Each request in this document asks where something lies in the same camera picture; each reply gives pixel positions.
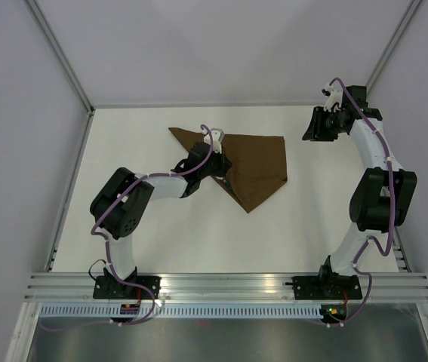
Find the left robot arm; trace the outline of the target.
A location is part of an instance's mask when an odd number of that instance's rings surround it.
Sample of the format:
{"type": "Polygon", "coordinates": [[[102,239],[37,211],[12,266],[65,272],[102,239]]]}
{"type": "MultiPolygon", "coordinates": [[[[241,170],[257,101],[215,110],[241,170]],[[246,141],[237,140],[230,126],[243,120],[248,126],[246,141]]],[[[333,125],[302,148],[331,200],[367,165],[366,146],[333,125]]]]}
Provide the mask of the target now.
{"type": "Polygon", "coordinates": [[[232,163],[220,141],[195,143],[187,157],[168,173],[133,173],[120,167],[109,178],[91,203],[95,224],[92,235],[107,242],[103,274],[95,278],[94,299],[137,299],[150,295],[159,285],[153,277],[139,278],[134,261],[131,235],[139,226],[148,204],[168,198],[187,198],[199,189],[203,179],[223,178],[232,163]]]}

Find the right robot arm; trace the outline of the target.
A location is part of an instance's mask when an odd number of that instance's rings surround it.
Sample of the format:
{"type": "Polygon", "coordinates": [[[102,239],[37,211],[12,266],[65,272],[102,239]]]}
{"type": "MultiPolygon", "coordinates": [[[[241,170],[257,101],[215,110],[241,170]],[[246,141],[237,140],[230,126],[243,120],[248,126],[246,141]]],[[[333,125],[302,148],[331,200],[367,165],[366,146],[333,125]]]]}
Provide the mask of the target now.
{"type": "Polygon", "coordinates": [[[365,172],[349,202],[351,225],[340,246],[315,276],[294,277],[297,300],[362,299],[359,276],[372,248],[388,256],[396,227],[403,224],[417,185],[417,175],[396,160],[383,129],[383,117],[367,101],[364,86],[324,86],[327,100],[317,106],[303,140],[333,142],[342,133],[354,142],[365,172]]]}

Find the brown cloth napkin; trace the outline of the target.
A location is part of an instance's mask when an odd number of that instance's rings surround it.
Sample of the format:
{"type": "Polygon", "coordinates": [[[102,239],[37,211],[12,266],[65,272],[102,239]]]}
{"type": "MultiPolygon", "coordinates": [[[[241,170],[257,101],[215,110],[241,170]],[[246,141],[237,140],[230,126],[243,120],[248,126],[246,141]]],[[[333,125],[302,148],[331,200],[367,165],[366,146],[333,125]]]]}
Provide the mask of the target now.
{"type": "MultiPolygon", "coordinates": [[[[178,127],[169,129],[188,151],[203,142],[202,133],[178,127]]],[[[246,212],[250,213],[274,195],[288,181],[285,139],[279,136],[227,134],[222,141],[223,153],[232,162],[224,178],[212,178],[246,212]],[[223,180],[227,180],[232,190],[223,180]]]]}

